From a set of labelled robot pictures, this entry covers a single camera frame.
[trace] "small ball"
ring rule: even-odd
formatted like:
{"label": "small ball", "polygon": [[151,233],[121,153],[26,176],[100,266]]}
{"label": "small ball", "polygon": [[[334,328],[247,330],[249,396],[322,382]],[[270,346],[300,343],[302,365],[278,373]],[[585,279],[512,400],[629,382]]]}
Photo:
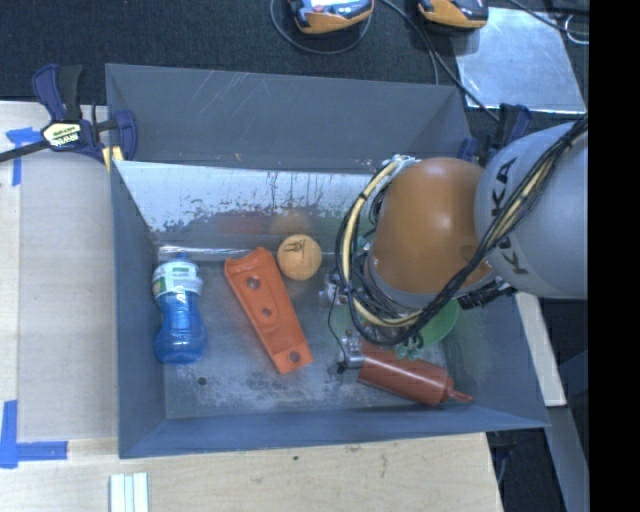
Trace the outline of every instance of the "small ball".
{"label": "small ball", "polygon": [[305,281],[313,276],[322,264],[322,249],[308,235],[291,235],[278,247],[280,271],[289,279]]}

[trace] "bottle label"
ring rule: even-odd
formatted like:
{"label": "bottle label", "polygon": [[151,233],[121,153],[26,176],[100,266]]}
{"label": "bottle label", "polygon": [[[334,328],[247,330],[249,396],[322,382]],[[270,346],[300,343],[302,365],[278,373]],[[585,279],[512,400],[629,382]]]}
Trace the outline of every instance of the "bottle label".
{"label": "bottle label", "polygon": [[165,293],[193,292],[200,295],[202,279],[198,277],[198,266],[188,261],[164,263],[153,273],[152,288],[156,299]]}

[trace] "water bottle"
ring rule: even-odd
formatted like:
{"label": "water bottle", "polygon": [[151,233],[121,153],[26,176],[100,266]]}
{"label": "water bottle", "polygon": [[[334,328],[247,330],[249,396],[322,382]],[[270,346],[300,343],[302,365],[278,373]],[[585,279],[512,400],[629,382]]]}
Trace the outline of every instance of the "water bottle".
{"label": "water bottle", "polygon": [[202,279],[198,265],[186,253],[158,266],[152,279],[153,296],[162,311],[162,327],[154,340],[156,357],[166,364],[197,361],[207,345],[198,300]]}

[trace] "wire bundle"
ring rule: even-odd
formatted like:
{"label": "wire bundle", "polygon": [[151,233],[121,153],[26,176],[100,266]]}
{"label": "wire bundle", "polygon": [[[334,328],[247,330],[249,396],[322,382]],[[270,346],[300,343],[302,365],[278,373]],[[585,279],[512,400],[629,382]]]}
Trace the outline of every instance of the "wire bundle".
{"label": "wire bundle", "polygon": [[587,133],[587,130],[588,115],[585,114],[563,137],[552,144],[527,172],[506,201],[504,208],[493,219],[470,262],[449,280],[425,308],[410,313],[403,311],[402,307],[394,308],[392,299],[386,297],[365,277],[363,267],[366,252],[358,253],[358,226],[364,205],[383,181],[392,177],[398,165],[408,157],[396,158],[378,171],[345,215],[336,237],[336,267],[348,299],[352,321],[358,332],[371,343],[385,347],[404,343],[417,336],[420,330],[455,298],[469,275],[489,253],[531,211],[555,171],[558,160]]}

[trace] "gray bin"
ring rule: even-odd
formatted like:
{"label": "gray bin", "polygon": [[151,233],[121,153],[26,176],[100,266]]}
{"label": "gray bin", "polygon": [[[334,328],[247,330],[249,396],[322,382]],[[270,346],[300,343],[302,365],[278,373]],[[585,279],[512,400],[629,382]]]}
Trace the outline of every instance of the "gray bin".
{"label": "gray bin", "polygon": [[[140,130],[137,161],[111,174],[121,457],[548,424],[509,298],[461,313],[430,351],[471,405],[428,408],[335,373],[322,290],[341,216],[393,154],[455,156],[468,128],[454,88],[121,65],[107,67],[107,83],[110,108],[133,110]],[[275,251],[301,229],[320,243],[323,265],[309,281],[284,281],[314,362],[280,375],[223,262]],[[150,280],[167,246],[188,248],[204,279],[209,347],[188,366],[153,354]]]}

